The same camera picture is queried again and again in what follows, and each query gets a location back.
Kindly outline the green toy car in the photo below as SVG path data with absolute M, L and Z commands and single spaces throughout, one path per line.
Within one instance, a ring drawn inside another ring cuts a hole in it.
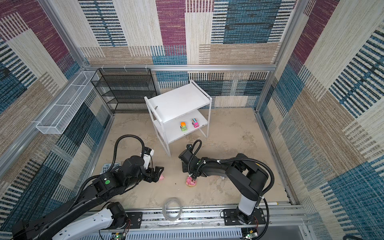
M 180 126 L 180 128 L 181 128 L 182 132 L 185 132 L 185 131 L 188 130 L 187 125 L 186 125 L 185 122 L 181 122 L 181 126 Z

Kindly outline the pink toy truck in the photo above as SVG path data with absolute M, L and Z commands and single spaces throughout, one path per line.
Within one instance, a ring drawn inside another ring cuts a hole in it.
M 193 125 L 193 127 L 194 127 L 195 129 L 200 127 L 198 121 L 197 121 L 195 118 L 192 119 L 192 125 Z

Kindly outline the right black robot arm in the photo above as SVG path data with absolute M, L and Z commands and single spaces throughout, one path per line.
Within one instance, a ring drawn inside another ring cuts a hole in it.
M 187 183 L 195 184 L 199 177 L 228 178 L 241 194 L 241 200 L 230 218 L 243 225 L 251 224 L 256 220 L 255 208 L 275 183 L 273 171 L 265 163 L 244 154 L 237 154 L 230 159 L 199 159 L 196 155 L 201 145 L 202 141 L 196 140 L 179 155 L 183 172 L 189 174 Z

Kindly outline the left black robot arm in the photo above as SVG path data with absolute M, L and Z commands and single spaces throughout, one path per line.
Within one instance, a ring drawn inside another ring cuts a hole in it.
M 121 166 L 111 165 L 103 174 L 91 176 L 81 185 L 77 195 L 51 213 L 34 221 L 19 221 L 12 228 L 14 240 L 77 240 L 83 236 L 110 227 L 127 225 L 127 213 L 118 202 L 110 203 L 100 212 L 81 219 L 89 210 L 108 202 L 135 188 L 141 181 L 156 183 L 163 167 L 145 167 L 145 144 L 135 135 L 118 138 L 133 138 L 140 142 L 139 156 L 131 156 Z

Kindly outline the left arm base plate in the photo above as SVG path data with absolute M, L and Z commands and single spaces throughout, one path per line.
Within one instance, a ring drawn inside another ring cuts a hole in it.
M 139 229 L 143 220 L 143 212 L 127 212 L 127 219 L 124 220 L 122 227 L 116 227 L 119 231 L 128 231 L 131 229 Z

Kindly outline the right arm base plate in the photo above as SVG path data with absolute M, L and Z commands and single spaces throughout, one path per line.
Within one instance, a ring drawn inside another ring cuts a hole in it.
M 254 209 L 251 215 L 246 215 L 239 209 L 224 209 L 220 216 L 224 219 L 226 226 L 236 225 L 264 225 L 266 224 L 266 214 L 262 209 Z

